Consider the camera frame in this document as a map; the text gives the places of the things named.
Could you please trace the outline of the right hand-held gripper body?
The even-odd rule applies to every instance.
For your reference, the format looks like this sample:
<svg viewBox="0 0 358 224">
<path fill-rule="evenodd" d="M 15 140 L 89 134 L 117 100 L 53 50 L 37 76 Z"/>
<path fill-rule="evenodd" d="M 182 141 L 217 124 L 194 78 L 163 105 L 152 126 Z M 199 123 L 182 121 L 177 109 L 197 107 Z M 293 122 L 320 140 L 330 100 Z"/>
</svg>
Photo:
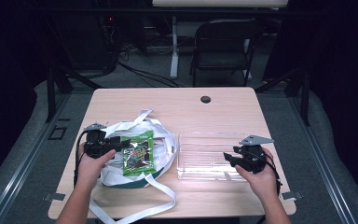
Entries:
<svg viewBox="0 0 358 224">
<path fill-rule="evenodd" d="M 266 165 L 271 169 L 275 166 L 268 162 L 268 155 L 264 152 L 262 145 L 273 143 L 274 140 L 258 135 L 249 135 L 240 140 L 239 144 L 242 149 L 239 166 L 248 172 L 257 174 L 261 172 Z"/>
</svg>

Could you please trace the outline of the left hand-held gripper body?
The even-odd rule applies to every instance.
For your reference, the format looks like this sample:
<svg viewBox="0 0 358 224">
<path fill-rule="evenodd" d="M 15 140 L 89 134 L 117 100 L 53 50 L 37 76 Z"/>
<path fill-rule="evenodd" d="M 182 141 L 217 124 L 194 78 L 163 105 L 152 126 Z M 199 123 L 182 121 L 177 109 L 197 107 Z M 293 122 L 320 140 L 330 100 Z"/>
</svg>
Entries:
<svg viewBox="0 0 358 224">
<path fill-rule="evenodd" d="M 94 123 L 87 126 L 86 132 L 85 152 L 89 157 L 98 159 L 108 151 L 115 149 L 117 144 L 108 144 L 105 126 L 99 123 Z"/>
</svg>

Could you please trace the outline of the green snack packet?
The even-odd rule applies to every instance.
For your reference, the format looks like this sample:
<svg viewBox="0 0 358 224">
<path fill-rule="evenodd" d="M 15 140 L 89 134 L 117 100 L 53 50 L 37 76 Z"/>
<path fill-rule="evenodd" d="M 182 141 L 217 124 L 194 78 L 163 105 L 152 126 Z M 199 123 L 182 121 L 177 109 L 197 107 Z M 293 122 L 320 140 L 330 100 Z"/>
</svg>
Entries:
<svg viewBox="0 0 358 224">
<path fill-rule="evenodd" d="M 123 147 L 123 175 L 151 174 L 154 165 L 154 133 L 146 131 L 134 136 L 124 136 L 129 144 Z"/>
</svg>

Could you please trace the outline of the clear plastic tray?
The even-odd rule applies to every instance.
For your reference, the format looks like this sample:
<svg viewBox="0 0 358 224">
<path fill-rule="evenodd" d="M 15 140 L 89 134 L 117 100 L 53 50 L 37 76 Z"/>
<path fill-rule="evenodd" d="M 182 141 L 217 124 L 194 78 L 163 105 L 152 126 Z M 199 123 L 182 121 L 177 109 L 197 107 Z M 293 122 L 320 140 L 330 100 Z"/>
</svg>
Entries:
<svg viewBox="0 0 358 224">
<path fill-rule="evenodd" d="M 182 132 L 178 135 L 177 174 L 181 180 L 243 181 L 224 154 L 233 150 L 246 133 Z"/>
</svg>

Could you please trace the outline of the white cloth tote bag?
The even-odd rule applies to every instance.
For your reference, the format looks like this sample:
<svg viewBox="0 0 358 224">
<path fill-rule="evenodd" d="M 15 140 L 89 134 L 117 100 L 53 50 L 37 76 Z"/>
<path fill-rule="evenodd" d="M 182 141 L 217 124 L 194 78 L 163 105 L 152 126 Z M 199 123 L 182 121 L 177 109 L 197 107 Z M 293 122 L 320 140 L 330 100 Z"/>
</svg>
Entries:
<svg viewBox="0 0 358 224">
<path fill-rule="evenodd" d="M 138 189 L 152 186 L 165 193 L 171 199 L 167 203 L 123 217 L 118 221 L 113 220 L 111 215 L 107 214 L 95 201 L 91 201 L 89 203 L 89 210 L 100 219 L 103 224 L 131 224 L 144 217 L 165 212 L 175 206 L 176 194 L 169 187 L 157 181 L 161 175 L 169 170 L 175 159 L 177 153 L 175 137 L 163 127 L 159 120 L 148 117 L 150 113 L 151 111 L 149 109 L 142 110 L 135 120 L 121 121 L 111 126 L 104 125 L 104 131 L 108 138 L 120 136 L 121 141 L 125 141 L 123 140 L 124 136 L 135 136 L 146 131 L 152 131 L 154 133 L 153 158 L 156 171 L 147 175 L 124 176 L 123 152 L 120 150 L 116 152 L 115 157 L 101 170 L 99 182 L 106 187 L 120 189 Z"/>
</svg>

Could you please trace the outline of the person's left hand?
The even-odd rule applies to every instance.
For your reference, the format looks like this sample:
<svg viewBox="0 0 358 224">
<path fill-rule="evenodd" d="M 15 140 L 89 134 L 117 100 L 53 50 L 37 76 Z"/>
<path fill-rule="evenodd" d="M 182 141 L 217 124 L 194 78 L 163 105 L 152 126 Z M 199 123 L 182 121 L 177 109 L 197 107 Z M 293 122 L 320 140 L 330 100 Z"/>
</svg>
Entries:
<svg viewBox="0 0 358 224">
<path fill-rule="evenodd" d="M 92 189 L 99 178 L 101 170 L 108 161 L 115 157 L 116 151 L 114 149 L 109 150 L 100 158 L 93 159 L 85 152 L 85 145 L 81 144 L 78 152 L 80 159 L 76 187 Z"/>
</svg>

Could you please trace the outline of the person's right hand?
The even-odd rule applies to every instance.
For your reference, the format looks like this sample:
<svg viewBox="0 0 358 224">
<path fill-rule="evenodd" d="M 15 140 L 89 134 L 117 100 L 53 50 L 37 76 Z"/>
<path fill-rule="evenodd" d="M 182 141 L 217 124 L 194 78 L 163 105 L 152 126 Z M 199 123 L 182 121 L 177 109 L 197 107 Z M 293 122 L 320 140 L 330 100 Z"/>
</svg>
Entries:
<svg viewBox="0 0 358 224">
<path fill-rule="evenodd" d="M 235 169 L 250 184 L 252 191 L 262 203 L 271 203 L 279 199 L 277 178 L 274 171 L 268 165 L 257 174 L 251 174 L 239 165 L 236 165 Z"/>
</svg>

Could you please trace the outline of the black metal stand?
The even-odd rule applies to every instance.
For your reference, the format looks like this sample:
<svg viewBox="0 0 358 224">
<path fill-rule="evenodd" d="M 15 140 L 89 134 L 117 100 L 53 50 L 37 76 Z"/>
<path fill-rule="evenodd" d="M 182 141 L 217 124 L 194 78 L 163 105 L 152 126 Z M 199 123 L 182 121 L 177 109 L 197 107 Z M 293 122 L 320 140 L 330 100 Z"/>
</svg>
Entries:
<svg viewBox="0 0 358 224">
<path fill-rule="evenodd" d="M 307 67 L 299 67 L 282 76 L 275 77 L 266 84 L 256 88 L 255 92 L 261 93 L 267 91 L 284 80 L 289 80 L 289 84 L 284 90 L 287 97 L 296 97 L 298 92 L 301 91 L 299 114 L 304 124 L 309 126 L 310 73 Z"/>
<path fill-rule="evenodd" d="M 48 116 L 46 122 L 52 121 L 56 114 L 56 94 L 55 87 L 58 87 L 60 92 L 69 94 L 73 91 L 73 86 L 69 78 L 74 78 L 86 86 L 94 90 L 100 89 L 102 86 L 94 83 L 86 77 L 81 76 L 73 69 L 65 66 L 52 66 L 47 72 L 47 90 L 48 90 Z"/>
</svg>

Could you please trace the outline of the black folding chair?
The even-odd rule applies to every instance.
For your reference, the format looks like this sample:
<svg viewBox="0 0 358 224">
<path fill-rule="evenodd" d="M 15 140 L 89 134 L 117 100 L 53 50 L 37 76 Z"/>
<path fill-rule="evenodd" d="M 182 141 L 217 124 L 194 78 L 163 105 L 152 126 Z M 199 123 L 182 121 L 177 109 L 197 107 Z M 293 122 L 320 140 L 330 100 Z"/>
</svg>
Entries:
<svg viewBox="0 0 358 224">
<path fill-rule="evenodd" d="M 198 70 L 242 71 L 246 86 L 256 42 L 264 26 L 256 19 L 219 19 L 203 23 L 195 33 L 189 74 L 196 86 Z"/>
</svg>

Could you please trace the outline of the white table leg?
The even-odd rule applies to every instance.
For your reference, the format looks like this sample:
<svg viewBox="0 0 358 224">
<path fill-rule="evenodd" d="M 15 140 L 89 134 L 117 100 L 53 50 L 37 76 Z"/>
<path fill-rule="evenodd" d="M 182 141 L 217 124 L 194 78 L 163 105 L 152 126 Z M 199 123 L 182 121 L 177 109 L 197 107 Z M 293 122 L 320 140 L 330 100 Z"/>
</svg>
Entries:
<svg viewBox="0 0 358 224">
<path fill-rule="evenodd" d="M 171 62 L 171 72 L 170 78 L 176 79 L 178 78 L 178 63 L 179 63 L 179 55 L 178 55 L 178 42 L 177 42 L 177 22 L 176 18 L 172 18 L 172 62 Z"/>
</svg>

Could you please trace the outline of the grey metal table bracket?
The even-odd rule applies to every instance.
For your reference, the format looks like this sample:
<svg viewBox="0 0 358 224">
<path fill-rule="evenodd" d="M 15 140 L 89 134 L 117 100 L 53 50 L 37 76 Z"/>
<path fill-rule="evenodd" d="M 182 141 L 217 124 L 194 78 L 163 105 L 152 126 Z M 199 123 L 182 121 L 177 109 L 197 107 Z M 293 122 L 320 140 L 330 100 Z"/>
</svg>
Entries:
<svg viewBox="0 0 358 224">
<path fill-rule="evenodd" d="M 296 201 L 302 199 L 303 197 L 304 195 L 300 191 L 288 191 L 282 193 L 282 198 L 284 200 L 289 200 L 289 201 Z"/>
<path fill-rule="evenodd" d="M 61 194 L 61 193 L 47 193 L 43 199 L 45 201 L 48 201 L 48 202 L 52 202 L 52 201 L 62 201 L 63 199 L 65 198 L 65 195 L 64 194 Z"/>
</svg>

